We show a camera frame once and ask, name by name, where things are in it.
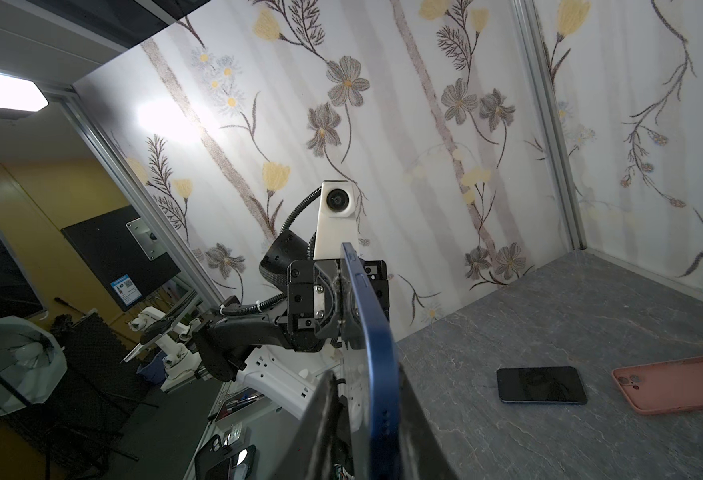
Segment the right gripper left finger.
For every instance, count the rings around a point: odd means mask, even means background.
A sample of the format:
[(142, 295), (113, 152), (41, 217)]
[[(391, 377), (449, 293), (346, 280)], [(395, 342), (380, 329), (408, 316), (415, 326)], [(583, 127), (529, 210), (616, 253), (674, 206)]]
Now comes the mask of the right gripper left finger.
[(273, 480), (335, 478), (335, 450), (341, 416), (337, 377), (327, 372), (313, 394)]

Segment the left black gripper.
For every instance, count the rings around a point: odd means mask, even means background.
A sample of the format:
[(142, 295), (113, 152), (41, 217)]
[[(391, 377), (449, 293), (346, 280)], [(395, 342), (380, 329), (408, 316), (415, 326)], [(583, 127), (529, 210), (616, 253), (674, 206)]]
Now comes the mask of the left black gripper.
[(389, 351), (389, 272), (383, 260), (300, 260), (290, 265), (289, 330), (348, 349)]

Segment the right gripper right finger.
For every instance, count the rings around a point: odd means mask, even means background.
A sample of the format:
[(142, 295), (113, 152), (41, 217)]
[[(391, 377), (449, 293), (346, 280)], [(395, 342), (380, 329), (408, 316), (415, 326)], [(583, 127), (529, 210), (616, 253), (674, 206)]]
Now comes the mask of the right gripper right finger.
[(415, 390), (399, 366), (399, 455), (401, 479), (457, 479), (443, 454), (429, 420), (417, 401)]

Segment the blue-edged black phone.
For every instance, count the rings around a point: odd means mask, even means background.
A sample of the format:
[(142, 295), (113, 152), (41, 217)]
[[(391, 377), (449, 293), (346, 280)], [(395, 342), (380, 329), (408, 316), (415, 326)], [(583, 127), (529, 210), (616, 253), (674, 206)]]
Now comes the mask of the blue-edged black phone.
[(399, 479), (399, 363), (385, 310), (349, 242), (341, 247), (343, 372), (357, 479)]

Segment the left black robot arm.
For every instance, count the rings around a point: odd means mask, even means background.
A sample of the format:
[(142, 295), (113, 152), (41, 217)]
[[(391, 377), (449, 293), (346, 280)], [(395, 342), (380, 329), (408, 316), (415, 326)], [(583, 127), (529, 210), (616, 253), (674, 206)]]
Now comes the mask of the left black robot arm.
[(279, 291), (255, 304), (229, 298), (193, 335), (205, 368), (232, 380), (258, 347), (317, 353), (326, 344), (375, 350), (391, 342), (387, 265), (365, 261), (349, 181), (326, 181), (288, 215), (259, 272)]

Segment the black phone far left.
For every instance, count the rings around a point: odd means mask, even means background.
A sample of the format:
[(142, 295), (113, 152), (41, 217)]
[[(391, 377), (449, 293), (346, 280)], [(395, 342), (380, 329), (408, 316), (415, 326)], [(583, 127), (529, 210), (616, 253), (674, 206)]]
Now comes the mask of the black phone far left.
[(501, 368), (499, 399), (507, 403), (587, 404), (587, 392), (573, 366)]

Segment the pink phone case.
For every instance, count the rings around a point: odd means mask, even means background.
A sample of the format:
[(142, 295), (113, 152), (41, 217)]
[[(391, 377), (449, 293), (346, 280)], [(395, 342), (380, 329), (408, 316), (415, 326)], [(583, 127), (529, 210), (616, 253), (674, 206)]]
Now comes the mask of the pink phone case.
[(611, 377), (638, 414), (703, 410), (703, 356), (617, 368)]

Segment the white photo umbrella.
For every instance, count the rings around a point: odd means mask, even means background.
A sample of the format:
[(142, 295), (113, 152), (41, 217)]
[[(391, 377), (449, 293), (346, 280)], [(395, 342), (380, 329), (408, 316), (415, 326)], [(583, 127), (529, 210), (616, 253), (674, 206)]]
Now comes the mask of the white photo umbrella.
[(0, 417), (45, 403), (67, 371), (50, 332), (19, 317), (0, 318)]

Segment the ceiling light panel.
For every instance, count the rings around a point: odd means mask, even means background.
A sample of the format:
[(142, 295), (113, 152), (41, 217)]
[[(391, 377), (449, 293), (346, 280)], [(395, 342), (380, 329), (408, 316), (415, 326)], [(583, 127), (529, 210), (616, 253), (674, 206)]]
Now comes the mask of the ceiling light panel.
[(49, 100), (34, 82), (0, 72), (1, 118), (26, 118), (48, 106)]

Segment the black wall panel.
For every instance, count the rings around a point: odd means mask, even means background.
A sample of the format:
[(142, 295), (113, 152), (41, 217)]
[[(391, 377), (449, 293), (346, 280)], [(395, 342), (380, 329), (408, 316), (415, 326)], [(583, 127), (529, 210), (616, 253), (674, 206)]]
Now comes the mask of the black wall panel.
[(62, 230), (121, 310), (180, 273), (167, 249), (129, 205)]

